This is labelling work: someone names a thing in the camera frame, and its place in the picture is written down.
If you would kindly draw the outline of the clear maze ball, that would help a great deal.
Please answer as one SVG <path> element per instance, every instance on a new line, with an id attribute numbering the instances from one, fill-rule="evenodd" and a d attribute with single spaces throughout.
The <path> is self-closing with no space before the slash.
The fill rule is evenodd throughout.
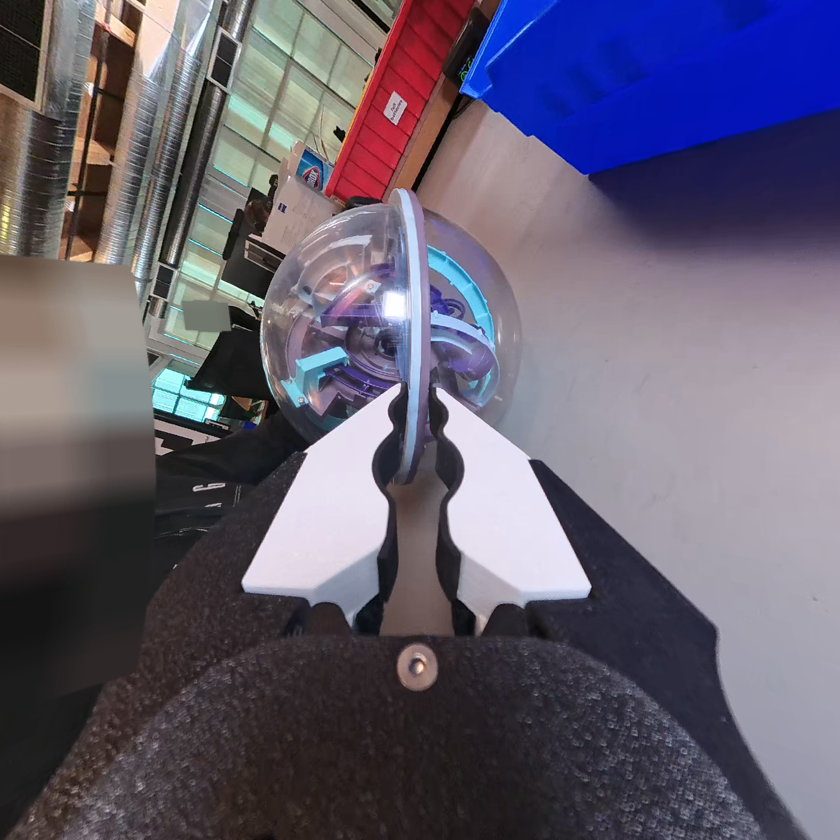
<path id="1" fill-rule="evenodd" d="M 288 251 L 266 294 L 260 350 L 282 415 L 309 445 L 405 387 L 397 468 L 405 483 L 432 437 L 431 388 L 499 424 L 518 378 L 521 332 L 497 259 L 397 190 L 333 215 Z"/>

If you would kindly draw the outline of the printed marker tag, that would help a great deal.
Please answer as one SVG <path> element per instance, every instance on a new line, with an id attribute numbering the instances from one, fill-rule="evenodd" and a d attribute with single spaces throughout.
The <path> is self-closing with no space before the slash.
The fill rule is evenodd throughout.
<path id="1" fill-rule="evenodd" d="M 224 428 L 168 415 L 154 415 L 154 451 L 168 455 L 195 445 L 204 445 L 228 435 Z"/>

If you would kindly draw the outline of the white carton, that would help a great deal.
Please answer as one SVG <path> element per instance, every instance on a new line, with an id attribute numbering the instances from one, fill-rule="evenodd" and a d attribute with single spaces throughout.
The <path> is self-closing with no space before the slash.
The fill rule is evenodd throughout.
<path id="1" fill-rule="evenodd" d="M 342 210 L 340 203 L 311 189 L 296 176 L 284 174 L 278 180 L 261 237 L 267 246 L 288 256 L 307 236 Z"/>

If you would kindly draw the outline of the black electronic device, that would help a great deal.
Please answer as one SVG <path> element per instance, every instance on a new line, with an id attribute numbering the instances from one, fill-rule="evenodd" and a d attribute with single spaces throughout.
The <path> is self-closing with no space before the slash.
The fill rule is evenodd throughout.
<path id="1" fill-rule="evenodd" d="M 489 26 L 489 18 L 473 6 L 443 65 L 443 75 L 457 88 L 464 83 Z"/>

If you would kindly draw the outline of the blue plastic bin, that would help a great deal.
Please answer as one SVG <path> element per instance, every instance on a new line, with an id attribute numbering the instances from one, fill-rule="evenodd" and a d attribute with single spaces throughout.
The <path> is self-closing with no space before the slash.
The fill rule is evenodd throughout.
<path id="1" fill-rule="evenodd" d="M 515 1 L 460 90 L 590 175 L 836 110 L 838 85 L 838 1 Z"/>

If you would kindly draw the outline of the white wipes tub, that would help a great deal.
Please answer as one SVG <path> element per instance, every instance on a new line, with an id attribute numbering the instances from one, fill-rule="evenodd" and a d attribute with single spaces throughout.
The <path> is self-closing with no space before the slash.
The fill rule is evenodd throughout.
<path id="1" fill-rule="evenodd" d="M 332 173 L 331 164 L 307 145 L 303 145 L 296 155 L 297 162 L 293 165 L 294 175 L 312 190 L 324 193 Z"/>

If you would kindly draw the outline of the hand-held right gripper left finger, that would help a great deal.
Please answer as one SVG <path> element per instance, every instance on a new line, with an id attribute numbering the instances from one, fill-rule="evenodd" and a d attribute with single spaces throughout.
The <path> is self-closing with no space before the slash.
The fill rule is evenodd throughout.
<path id="1" fill-rule="evenodd" d="M 332 604 L 349 625 L 378 596 L 390 503 L 375 457 L 401 447 L 392 410 L 405 394 L 394 385 L 306 450 L 242 578 L 245 593 Z"/>

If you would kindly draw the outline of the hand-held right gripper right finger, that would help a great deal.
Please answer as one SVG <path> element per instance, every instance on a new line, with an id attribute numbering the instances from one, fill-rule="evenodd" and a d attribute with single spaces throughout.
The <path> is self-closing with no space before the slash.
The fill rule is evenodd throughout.
<path id="1" fill-rule="evenodd" d="M 499 610 L 586 599 L 592 583 L 530 457 L 438 386 L 429 423 L 446 488 L 435 565 L 455 634 L 482 635 Z"/>

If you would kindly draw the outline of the red plastic bin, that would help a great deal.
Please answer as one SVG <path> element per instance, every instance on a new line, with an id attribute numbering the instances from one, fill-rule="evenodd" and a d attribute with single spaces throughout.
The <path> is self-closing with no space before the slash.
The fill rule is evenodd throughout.
<path id="1" fill-rule="evenodd" d="M 384 198 L 440 89 L 445 60 L 475 3 L 405 1 L 365 83 L 325 187 L 340 203 Z"/>

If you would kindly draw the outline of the silver air duct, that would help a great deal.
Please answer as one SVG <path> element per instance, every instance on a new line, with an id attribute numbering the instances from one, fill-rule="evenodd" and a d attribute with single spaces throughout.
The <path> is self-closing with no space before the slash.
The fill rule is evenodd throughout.
<path id="1" fill-rule="evenodd" d="M 58 256 L 79 98 L 51 119 L 1 97 L 1 254 Z"/>
<path id="2" fill-rule="evenodd" d="M 145 280 L 157 260 L 163 217 L 187 122 L 205 76 L 219 2 L 132 2 L 141 12 L 122 105 L 95 261 Z"/>

